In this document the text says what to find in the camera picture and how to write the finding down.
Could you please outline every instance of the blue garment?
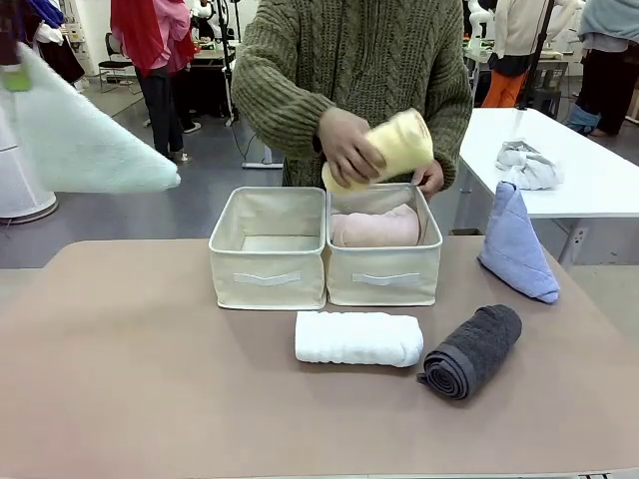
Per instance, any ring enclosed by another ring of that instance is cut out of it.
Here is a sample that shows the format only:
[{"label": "blue garment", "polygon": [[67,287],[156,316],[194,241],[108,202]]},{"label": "blue garment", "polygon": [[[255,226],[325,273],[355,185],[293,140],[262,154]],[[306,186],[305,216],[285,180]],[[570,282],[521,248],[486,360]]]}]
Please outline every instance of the blue garment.
[{"label": "blue garment", "polygon": [[586,112],[579,105],[574,104],[570,110],[570,115],[564,122],[564,125],[581,135],[587,136],[599,125],[601,115],[593,115]]},{"label": "blue garment", "polygon": [[602,33],[639,43],[639,0],[588,0],[581,16],[579,39]]},{"label": "blue garment", "polygon": [[36,13],[51,28],[60,28],[64,24],[64,15],[49,0],[28,0]]},{"label": "blue garment", "polygon": [[532,228],[521,192],[500,182],[492,204],[479,262],[513,289],[528,297],[553,303],[559,284]]}]

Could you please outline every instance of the yellow towel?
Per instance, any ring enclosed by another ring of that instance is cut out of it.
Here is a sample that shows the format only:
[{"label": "yellow towel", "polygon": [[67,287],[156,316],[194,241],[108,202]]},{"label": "yellow towel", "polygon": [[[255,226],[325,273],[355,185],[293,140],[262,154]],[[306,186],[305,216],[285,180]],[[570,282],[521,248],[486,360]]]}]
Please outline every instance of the yellow towel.
[{"label": "yellow towel", "polygon": [[[366,139],[386,161],[386,167],[379,170],[379,177],[371,183],[381,183],[432,163],[432,138],[425,121],[414,109],[398,113],[388,122],[370,130]],[[321,179],[328,192],[339,195],[366,188],[366,185],[356,182],[350,182],[350,188],[342,188],[332,177],[328,164],[324,164],[321,170]]]}]

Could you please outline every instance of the beige fabric storage box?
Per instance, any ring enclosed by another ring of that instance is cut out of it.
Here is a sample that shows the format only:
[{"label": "beige fabric storage box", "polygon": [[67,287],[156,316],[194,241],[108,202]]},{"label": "beige fabric storage box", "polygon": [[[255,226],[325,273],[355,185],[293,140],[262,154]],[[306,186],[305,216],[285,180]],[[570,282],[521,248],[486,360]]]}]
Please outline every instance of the beige fabric storage box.
[{"label": "beige fabric storage box", "polygon": [[325,193],[315,188],[239,188],[209,249],[218,305],[321,309]]},{"label": "beige fabric storage box", "polygon": [[[442,237],[421,192],[410,184],[374,185],[365,192],[327,196],[325,255],[328,300],[346,306],[432,305]],[[408,204],[419,217],[419,244],[411,247],[338,247],[330,214],[383,214]]]}]

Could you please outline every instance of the person's left hand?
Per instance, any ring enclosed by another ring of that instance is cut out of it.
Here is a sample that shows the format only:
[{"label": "person's left hand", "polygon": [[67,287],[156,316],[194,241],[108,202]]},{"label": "person's left hand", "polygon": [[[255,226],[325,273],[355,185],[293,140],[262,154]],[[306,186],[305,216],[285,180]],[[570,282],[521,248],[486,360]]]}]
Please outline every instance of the person's left hand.
[{"label": "person's left hand", "polygon": [[433,160],[429,167],[418,168],[412,176],[412,183],[419,189],[427,201],[443,188],[443,170],[437,160]]}]

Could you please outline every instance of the hand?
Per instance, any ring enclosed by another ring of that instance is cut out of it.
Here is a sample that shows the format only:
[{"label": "hand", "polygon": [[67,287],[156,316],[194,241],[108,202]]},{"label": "hand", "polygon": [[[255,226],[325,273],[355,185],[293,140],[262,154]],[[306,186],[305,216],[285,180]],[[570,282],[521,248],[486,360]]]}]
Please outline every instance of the hand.
[{"label": "hand", "polygon": [[428,168],[418,168],[412,176],[412,183],[419,189],[427,201],[443,188],[443,170],[437,160],[433,160]]},{"label": "hand", "polygon": [[354,181],[363,185],[379,177],[386,163],[364,134],[368,122],[340,108],[330,108],[319,119],[318,138],[338,185],[348,188]]}]

